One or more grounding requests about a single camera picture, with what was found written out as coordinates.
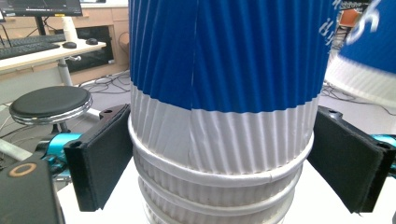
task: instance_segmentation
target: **cabinet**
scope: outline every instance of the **cabinet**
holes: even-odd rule
[[[78,72],[72,73],[74,84],[79,84],[88,80],[96,79],[102,76],[115,74],[129,69],[129,55],[125,49],[120,47],[119,40],[123,35],[129,34],[129,17],[128,7],[99,7],[83,8],[83,16],[73,17],[76,28],[107,26],[111,37],[111,47],[114,56],[114,63],[101,65]],[[54,30],[63,29],[62,18],[49,17],[46,19],[46,32],[53,34]],[[32,35],[38,35],[35,30],[36,24],[34,18],[11,17],[7,18],[4,23],[9,38],[19,38]]]

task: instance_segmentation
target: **computer monitor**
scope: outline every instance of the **computer monitor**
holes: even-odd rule
[[[79,0],[0,0],[6,17],[81,16]]]

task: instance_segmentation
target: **desk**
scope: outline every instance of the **desk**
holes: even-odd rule
[[[0,104],[29,92],[59,84],[73,85],[65,58],[105,47],[77,41],[76,49],[50,49],[0,61]]]
[[[350,104],[328,97],[321,97],[319,104],[342,112],[346,121],[366,133],[396,133],[396,118],[379,106]],[[147,223],[137,177],[134,161],[130,161],[105,209],[93,213],[79,212],[73,185],[61,189],[58,197],[66,224]],[[293,203],[283,224],[390,224],[396,211],[395,199],[396,179],[388,177],[373,213],[350,214],[327,182],[305,161]]]
[[[143,209],[144,200],[140,194],[137,177],[134,160],[131,160],[104,210],[92,213],[78,210],[78,202],[72,184],[61,189],[58,192],[58,197],[64,210],[66,224],[147,223]],[[306,161],[296,187],[293,204],[286,214],[283,224],[390,224],[396,208],[391,206],[389,201],[396,199],[395,189],[396,180],[388,178],[373,213],[361,214],[361,216],[350,214],[326,181]]]

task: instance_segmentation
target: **paper cup stack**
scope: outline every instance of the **paper cup stack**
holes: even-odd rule
[[[332,60],[326,80],[342,91],[396,108],[396,2],[374,0]]]
[[[314,140],[336,6],[130,1],[134,161],[151,223],[278,223]]]

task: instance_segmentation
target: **black stool seat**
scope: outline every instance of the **black stool seat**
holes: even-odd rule
[[[88,91],[72,86],[55,86],[24,94],[11,104],[9,113],[21,124],[52,124],[79,116],[91,105],[92,97]]]

